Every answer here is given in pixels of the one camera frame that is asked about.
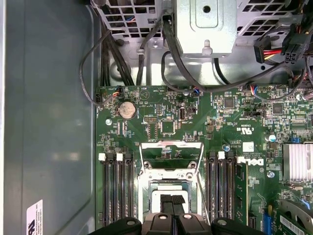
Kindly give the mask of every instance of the sticker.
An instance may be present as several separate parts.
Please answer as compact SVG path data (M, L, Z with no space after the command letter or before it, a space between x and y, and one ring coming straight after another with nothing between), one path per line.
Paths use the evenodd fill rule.
M254 152L254 142L243 142L243 152Z
M295 234L297 234L297 235L305 235L304 232L301 229L297 228L295 225L290 223L287 219L285 219L282 216L280 216L280 222L283 225L285 225L287 228L289 228L291 231L293 231Z
M35 203L26 211L26 235L43 235L43 201Z

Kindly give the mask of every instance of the chip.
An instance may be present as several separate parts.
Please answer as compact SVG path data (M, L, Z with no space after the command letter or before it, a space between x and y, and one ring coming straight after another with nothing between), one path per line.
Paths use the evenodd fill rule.
M213 125L208 125L206 129L207 129L208 132L213 132L214 131L214 126Z
M283 114L283 104L282 103L273 104L273 114Z
M175 133L175 125L172 121L163 121L162 122L162 133L163 134L173 134Z
M224 99L224 107L227 109L233 109L235 107L234 98L225 97Z

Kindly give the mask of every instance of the aluminum heatsink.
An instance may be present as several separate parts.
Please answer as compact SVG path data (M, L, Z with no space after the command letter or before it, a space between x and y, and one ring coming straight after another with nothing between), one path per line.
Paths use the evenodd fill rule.
M284 180L311 182L313 179L313 144L284 144Z

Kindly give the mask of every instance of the mounting hole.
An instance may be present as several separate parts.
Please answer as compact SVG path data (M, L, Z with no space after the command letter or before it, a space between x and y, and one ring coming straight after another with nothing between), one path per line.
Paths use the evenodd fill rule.
M209 6L204 6L203 7L203 12L204 13L209 13L211 11L211 7L209 7Z

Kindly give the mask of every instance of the black ram slot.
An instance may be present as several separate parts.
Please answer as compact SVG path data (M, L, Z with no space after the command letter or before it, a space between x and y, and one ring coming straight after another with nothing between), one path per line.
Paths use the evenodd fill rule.
M128 185L128 192L127 192L127 212L128 217L133 217L134 211L134 204L133 204L133 180L134 180L134 167L133 161L131 158L126 159L126 166L127 166L127 185Z
M120 219L125 218L125 163L119 162L119 214Z
M111 164L111 170L112 170L112 221L117 221L117 167L116 167L116 161L114 161L113 164Z
M227 214L226 217L234 219L234 194L235 194L235 161L227 159Z
M110 183L109 183L109 166L103 163L103 226L110 223Z
M225 160L218 160L218 217L225 217L226 167Z
M217 187L217 160L215 157L210 158L208 160L208 167L207 167L207 203L208 203L208 213L210 221L216 219L218 217L216 204L218 202L218 187Z

